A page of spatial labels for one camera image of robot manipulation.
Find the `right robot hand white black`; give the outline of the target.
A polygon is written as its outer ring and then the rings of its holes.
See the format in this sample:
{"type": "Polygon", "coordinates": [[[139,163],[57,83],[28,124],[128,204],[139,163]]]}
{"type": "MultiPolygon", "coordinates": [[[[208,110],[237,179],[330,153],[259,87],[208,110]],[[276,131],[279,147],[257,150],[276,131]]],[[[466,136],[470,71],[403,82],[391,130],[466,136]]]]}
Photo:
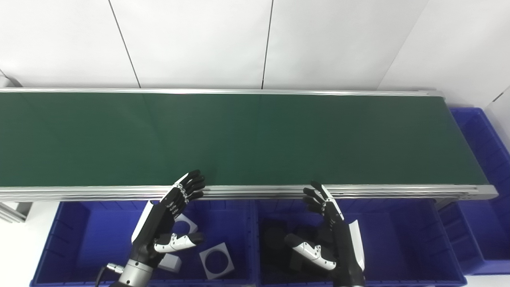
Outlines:
{"type": "Polygon", "coordinates": [[[309,211],[324,218],[333,247],[322,247],[293,233],[287,234],[284,242],[313,265],[328,271],[334,287],[364,287],[365,256],[358,221],[346,222],[337,200],[323,184],[311,181],[311,186],[303,189],[302,200],[309,211]]]}

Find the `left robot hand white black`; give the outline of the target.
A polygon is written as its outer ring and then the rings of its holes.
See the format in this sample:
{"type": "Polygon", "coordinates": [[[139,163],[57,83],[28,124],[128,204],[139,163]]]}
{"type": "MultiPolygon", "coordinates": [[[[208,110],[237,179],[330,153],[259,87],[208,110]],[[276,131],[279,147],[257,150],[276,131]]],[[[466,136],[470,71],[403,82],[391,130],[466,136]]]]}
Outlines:
{"type": "Polygon", "coordinates": [[[190,201],[201,198],[205,178],[199,170],[179,178],[158,203],[148,202],[132,236],[129,263],[158,267],[166,253],[195,247],[204,242],[201,232],[173,233],[173,225],[190,201]]]}

